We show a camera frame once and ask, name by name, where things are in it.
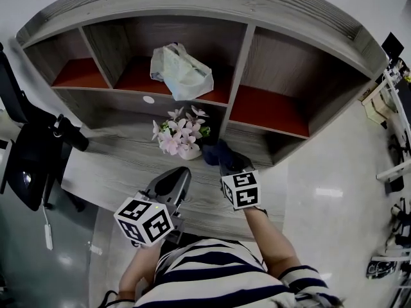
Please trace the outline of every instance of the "red shelf board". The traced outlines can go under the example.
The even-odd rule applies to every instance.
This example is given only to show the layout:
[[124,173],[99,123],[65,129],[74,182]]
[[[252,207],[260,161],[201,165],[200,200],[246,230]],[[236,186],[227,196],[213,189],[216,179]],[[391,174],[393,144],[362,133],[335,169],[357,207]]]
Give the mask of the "red shelf board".
[[240,85],[231,121],[309,137],[308,123],[295,98]]
[[[150,61],[151,57],[134,57],[127,65],[123,75],[121,75],[115,89],[171,95],[164,82],[150,78]],[[212,68],[210,65],[208,66],[213,70],[214,90],[197,99],[228,104],[233,68],[227,66]]]
[[109,88],[92,58],[69,60],[52,87]]

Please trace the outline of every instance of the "plastic bag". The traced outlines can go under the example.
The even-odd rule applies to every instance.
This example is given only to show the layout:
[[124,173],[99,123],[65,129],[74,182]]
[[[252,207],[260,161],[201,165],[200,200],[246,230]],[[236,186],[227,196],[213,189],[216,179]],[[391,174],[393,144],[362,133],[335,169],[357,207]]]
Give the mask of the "plastic bag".
[[175,100],[192,100],[214,87],[211,69],[187,54],[182,44],[154,49],[150,77],[164,82]]

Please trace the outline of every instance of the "office chair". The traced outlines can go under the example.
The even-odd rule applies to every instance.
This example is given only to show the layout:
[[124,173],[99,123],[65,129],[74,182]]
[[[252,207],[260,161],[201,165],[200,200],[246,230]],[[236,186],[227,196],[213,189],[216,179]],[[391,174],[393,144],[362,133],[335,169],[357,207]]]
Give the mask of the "office chair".
[[42,199],[44,207],[49,209],[51,188],[61,173],[63,142],[85,151],[89,141],[62,114],[55,117],[28,101],[20,90],[1,43],[0,98],[10,118],[23,124],[16,142],[9,141],[3,155],[0,194],[9,184],[31,210],[38,210]]

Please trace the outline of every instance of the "flower pot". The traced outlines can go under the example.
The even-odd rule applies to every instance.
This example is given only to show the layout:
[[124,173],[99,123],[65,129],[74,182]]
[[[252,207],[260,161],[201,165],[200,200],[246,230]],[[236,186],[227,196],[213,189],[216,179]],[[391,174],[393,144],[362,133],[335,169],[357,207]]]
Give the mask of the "flower pot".
[[184,160],[193,160],[196,157],[201,156],[202,152],[201,151],[195,151],[195,150],[187,150],[183,151],[182,153],[179,153],[181,158]]

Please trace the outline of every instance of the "striped shirt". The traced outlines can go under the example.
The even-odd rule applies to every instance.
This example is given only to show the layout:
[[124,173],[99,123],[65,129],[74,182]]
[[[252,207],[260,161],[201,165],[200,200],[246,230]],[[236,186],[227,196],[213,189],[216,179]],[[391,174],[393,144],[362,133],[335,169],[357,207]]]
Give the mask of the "striped shirt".
[[154,288],[134,305],[119,307],[334,307],[317,270],[299,266],[278,279],[240,244],[204,239],[165,254]]

